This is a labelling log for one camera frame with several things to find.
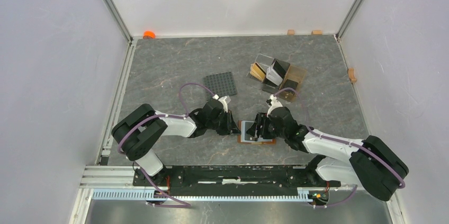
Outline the brown leather card holder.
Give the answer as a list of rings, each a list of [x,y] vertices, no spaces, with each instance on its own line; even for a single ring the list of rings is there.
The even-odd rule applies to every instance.
[[[240,120],[238,123],[238,127],[241,131],[241,134],[237,137],[237,142],[239,144],[247,144],[247,145],[274,145],[276,144],[276,139],[265,139],[257,135],[255,132],[254,135],[250,135],[247,133],[247,130],[254,125],[254,121],[245,121]]]

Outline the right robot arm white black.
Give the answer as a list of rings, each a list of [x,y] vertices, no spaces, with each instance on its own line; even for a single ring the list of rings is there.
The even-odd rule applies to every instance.
[[[283,139],[293,150],[314,154],[306,165],[306,182],[356,185],[373,197],[388,201],[406,186],[408,166],[377,136],[348,139],[298,123],[286,107],[258,113],[245,134],[253,138]]]

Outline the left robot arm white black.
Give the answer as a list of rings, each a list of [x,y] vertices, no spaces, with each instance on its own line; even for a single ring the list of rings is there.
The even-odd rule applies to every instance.
[[[226,97],[207,101],[203,107],[184,115],[162,113],[150,104],[142,104],[116,124],[111,135],[118,143],[118,152],[137,163],[146,172],[146,179],[157,186],[166,180],[164,164],[152,149],[159,138],[196,138],[208,130],[220,136],[241,133]]]

